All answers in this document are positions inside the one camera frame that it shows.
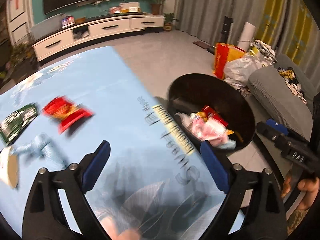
teal wall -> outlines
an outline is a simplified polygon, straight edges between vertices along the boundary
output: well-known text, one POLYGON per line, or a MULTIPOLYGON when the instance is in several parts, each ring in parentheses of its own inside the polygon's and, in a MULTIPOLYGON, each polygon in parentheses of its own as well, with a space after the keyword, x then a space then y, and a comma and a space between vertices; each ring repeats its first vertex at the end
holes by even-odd
MULTIPOLYGON (((99 5, 101 10, 108 10, 110 7, 119 6, 119 3, 123 2, 139 2, 141 6, 141 10, 143 12, 151 12, 150 4, 148 0, 111 0, 110 2, 103 2, 99 5)), ((99 9, 95 5, 87 4, 83 6, 77 7, 76 5, 69 5, 62 9, 56 10, 52 13, 44 15, 43 11, 43 0, 32 0, 32 8, 33 8, 33 18, 35 24, 42 22, 43 20, 59 14, 65 13, 67 15, 72 15, 75 19, 81 17, 96 17, 101 16, 103 13, 99 11, 99 9)))

orange shopping bag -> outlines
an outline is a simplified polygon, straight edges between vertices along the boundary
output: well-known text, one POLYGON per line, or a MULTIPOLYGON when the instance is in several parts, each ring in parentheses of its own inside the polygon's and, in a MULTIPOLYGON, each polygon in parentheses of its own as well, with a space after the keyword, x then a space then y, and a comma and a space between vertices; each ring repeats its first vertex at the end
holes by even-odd
POLYGON ((213 73, 217 78, 224 79, 223 69, 226 62, 241 58, 245 51, 234 45, 217 43, 214 54, 213 73))

clothes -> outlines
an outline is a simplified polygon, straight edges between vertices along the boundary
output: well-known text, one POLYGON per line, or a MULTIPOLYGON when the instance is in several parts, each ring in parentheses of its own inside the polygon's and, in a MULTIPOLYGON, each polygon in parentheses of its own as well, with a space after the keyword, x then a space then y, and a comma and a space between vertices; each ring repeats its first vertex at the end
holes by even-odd
POLYGON ((270 45, 265 44, 260 40, 255 40, 253 44, 257 47, 258 51, 260 51, 260 53, 265 57, 267 61, 269 61, 272 64, 277 63, 276 53, 270 47, 270 45))
POLYGON ((238 91, 241 93, 241 96, 243 98, 246 98, 247 96, 251 95, 251 91, 248 87, 238 88, 238 91))
POLYGON ((297 228, 300 222, 304 219, 306 214, 308 213, 309 209, 307 210, 295 210, 287 220, 287 230, 288 236, 297 228))
POLYGON ((278 68, 278 72, 280 76, 284 78, 285 84, 291 90, 292 94, 298 96, 303 103, 307 104, 307 101, 304 99, 304 91, 301 89, 301 84, 298 82, 293 68, 278 68))

blue part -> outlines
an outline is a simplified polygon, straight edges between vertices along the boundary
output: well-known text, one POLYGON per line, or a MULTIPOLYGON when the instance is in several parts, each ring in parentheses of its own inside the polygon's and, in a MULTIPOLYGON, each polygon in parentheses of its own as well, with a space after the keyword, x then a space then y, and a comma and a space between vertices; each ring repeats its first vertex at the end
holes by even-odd
POLYGON ((275 120, 273 120, 273 119, 268 119, 268 120, 266 121, 266 124, 267 124, 268 126, 271 126, 272 128, 274 128, 274 129, 277 130, 278 132, 283 133, 283 134, 286 135, 286 136, 288 136, 288 134, 289 134, 288 129, 287 129, 284 125, 277 123, 277 122, 276 122, 275 120))
POLYGON ((200 154, 218 189, 227 194, 230 190, 228 173, 216 157, 209 142, 204 141, 201 143, 200 154))
POLYGON ((28 158, 45 158, 49 171, 64 170, 68 167, 67 156, 59 150, 52 139, 45 133, 38 134, 31 143, 12 148, 13 155, 27 155, 28 158))
POLYGON ((106 141, 83 173, 81 189, 84 194, 93 189, 100 176, 100 173, 110 157, 110 152, 110 143, 106 141))

paper roll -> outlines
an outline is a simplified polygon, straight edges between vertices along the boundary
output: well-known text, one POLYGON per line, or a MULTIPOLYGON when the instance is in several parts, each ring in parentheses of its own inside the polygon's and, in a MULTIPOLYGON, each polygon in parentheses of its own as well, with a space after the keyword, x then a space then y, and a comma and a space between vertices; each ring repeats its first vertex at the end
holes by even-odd
POLYGON ((18 157, 10 155, 11 147, 4 148, 0 153, 0 179, 15 188, 18 184, 18 157))
POLYGON ((255 30, 256 27, 254 25, 245 22, 237 47, 247 52, 250 47, 250 41, 252 41, 255 30))

